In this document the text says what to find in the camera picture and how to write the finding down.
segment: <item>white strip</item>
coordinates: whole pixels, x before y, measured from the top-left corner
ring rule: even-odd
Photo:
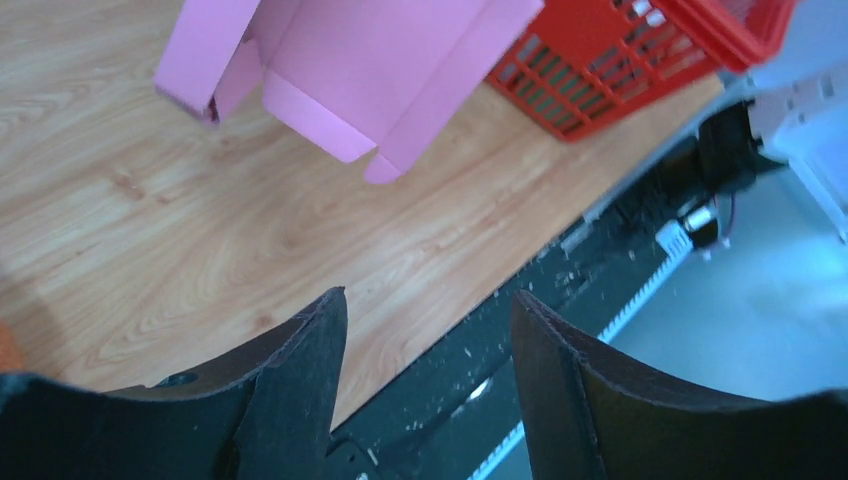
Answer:
[[[621,329],[629,322],[636,312],[642,308],[648,299],[659,289],[663,282],[671,276],[683,262],[687,255],[692,251],[693,245],[689,236],[683,230],[683,227],[677,221],[668,222],[663,228],[657,232],[654,237],[657,243],[665,250],[668,258],[660,265],[656,272],[651,275],[651,278],[639,289],[639,292],[627,302],[627,305],[615,316],[612,322],[607,325],[607,328],[598,335],[598,339],[604,343],[609,343],[621,332]],[[524,423],[518,422],[503,439],[503,441],[495,447],[495,450],[489,454],[486,460],[477,467],[477,470],[468,477],[468,480],[484,480],[492,474],[492,472],[503,462],[504,458],[524,439]]]

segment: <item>red plastic basket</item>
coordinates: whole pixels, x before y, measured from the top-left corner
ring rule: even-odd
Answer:
[[[800,0],[547,0],[487,81],[577,140],[718,70],[774,56]]]

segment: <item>orange object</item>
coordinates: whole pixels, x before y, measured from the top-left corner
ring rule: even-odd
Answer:
[[[799,1],[547,0],[487,81],[578,140],[720,68],[768,60]]]
[[[15,342],[12,330],[5,325],[0,325],[0,372],[23,369],[24,356]]]

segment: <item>wooden table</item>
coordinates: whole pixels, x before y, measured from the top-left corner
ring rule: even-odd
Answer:
[[[568,146],[480,87],[371,186],[256,96],[215,132],[158,97],[180,3],[0,5],[0,317],[29,367],[93,389],[154,384],[345,285],[338,424],[721,90]]]

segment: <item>wood grain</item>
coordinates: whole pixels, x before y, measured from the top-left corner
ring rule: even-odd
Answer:
[[[156,383],[345,285],[338,424],[720,90],[566,146],[481,87],[371,186],[256,96],[214,132],[158,97],[179,7],[0,4],[0,317],[30,368],[85,387]]]

